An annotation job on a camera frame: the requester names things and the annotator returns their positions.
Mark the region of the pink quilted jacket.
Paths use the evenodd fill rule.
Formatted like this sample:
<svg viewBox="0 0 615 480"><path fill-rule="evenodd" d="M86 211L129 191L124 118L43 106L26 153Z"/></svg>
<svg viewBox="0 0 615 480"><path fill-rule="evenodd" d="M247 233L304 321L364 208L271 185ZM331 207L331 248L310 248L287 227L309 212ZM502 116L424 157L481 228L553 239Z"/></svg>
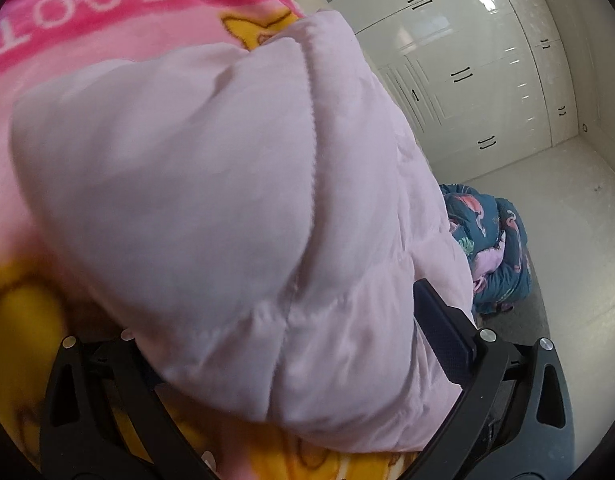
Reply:
<svg viewBox="0 0 615 480"><path fill-rule="evenodd" d="M10 149L50 248L187 396L353 453L451 411L413 287L469 311L469 264L339 13L40 84Z"/></svg>

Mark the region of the pink cartoon bear blanket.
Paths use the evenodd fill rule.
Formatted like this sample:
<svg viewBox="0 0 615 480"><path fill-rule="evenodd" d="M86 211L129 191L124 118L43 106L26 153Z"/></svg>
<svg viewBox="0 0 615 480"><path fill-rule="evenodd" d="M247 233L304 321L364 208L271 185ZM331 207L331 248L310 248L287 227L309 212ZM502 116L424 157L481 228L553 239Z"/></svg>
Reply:
<svg viewBox="0 0 615 480"><path fill-rule="evenodd" d="M0 11L0 479L15 463L40 462L43 396L61 339L116 330L38 236L10 163L12 104L70 70L191 44L212 18L202 0L7 0ZM15 461L2 453L6 444Z"/></svg>

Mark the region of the blue flamingo duvet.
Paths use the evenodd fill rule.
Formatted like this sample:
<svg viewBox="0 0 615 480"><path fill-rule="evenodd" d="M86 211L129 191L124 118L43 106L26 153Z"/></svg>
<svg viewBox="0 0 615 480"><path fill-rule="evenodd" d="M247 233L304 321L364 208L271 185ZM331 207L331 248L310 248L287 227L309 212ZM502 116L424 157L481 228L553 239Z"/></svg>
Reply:
<svg viewBox="0 0 615 480"><path fill-rule="evenodd" d="M517 208L466 184L440 188L454 240L470 266L472 310L491 316L513 309L533 286L527 230Z"/></svg>

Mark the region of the white glossy wardrobe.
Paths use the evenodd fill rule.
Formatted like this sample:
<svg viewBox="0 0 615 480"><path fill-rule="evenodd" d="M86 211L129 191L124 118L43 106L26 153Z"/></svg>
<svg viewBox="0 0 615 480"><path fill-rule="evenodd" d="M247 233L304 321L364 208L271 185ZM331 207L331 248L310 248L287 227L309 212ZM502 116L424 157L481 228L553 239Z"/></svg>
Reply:
<svg viewBox="0 0 615 480"><path fill-rule="evenodd" d="M437 180L568 141L577 101L561 0L327 0L352 27Z"/></svg>

